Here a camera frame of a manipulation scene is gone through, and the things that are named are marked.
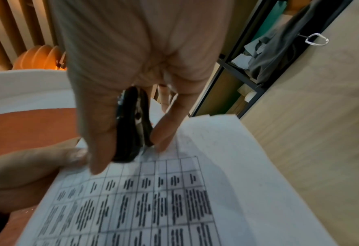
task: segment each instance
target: stapler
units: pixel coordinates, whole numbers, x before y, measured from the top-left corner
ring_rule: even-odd
[[[135,86],[124,90],[118,98],[117,150],[112,161],[129,163],[143,149],[153,146],[150,141],[152,125],[149,116],[149,96]]]

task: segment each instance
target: black shelf frame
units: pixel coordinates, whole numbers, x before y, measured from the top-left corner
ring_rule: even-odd
[[[256,32],[261,27],[264,20],[267,18],[267,16],[271,12],[277,1],[278,0],[258,0],[250,16],[247,19],[246,24],[244,25],[244,28],[241,32],[238,41],[233,46],[231,52],[227,56],[220,55],[219,58],[217,59],[217,63],[220,65],[220,67],[218,68],[217,72],[215,73],[211,82],[206,88],[204,94],[202,95],[201,100],[198,102],[197,106],[195,107],[195,110],[191,115],[189,114],[189,116],[196,116],[198,110],[200,109],[201,105],[205,101],[206,97],[212,90],[214,84],[216,83],[216,81],[218,80],[224,69],[227,70],[233,76],[235,76],[237,79],[242,81],[244,84],[248,85],[251,89],[253,89],[256,92],[256,95],[247,103],[245,108],[238,114],[237,117],[239,119],[266,92],[269,86],[266,87],[264,84],[254,83],[252,80],[249,79],[249,76],[246,75],[246,73],[243,70],[234,66],[230,61],[243,52],[244,45],[251,42]]]

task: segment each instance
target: table grid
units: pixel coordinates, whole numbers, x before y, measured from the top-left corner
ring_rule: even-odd
[[[198,157],[173,142],[166,157],[69,173],[33,246],[220,246]]]

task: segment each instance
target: hand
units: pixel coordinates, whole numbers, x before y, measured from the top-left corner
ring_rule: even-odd
[[[93,174],[115,155],[117,97],[131,84],[176,94],[150,136],[158,151],[167,148],[212,73],[232,2],[52,0]]]
[[[38,204],[60,167],[86,163],[86,150],[71,148],[77,139],[0,156],[0,212]]]

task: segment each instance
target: teal object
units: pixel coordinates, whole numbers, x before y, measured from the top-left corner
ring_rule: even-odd
[[[273,9],[270,11],[269,15],[264,20],[263,24],[260,26],[258,32],[255,34],[252,41],[265,35],[266,32],[268,32],[268,30],[270,30],[270,28],[274,26],[278,18],[284,13],[287,5],[288,3],[286,1],[278,1],[274,5]]]

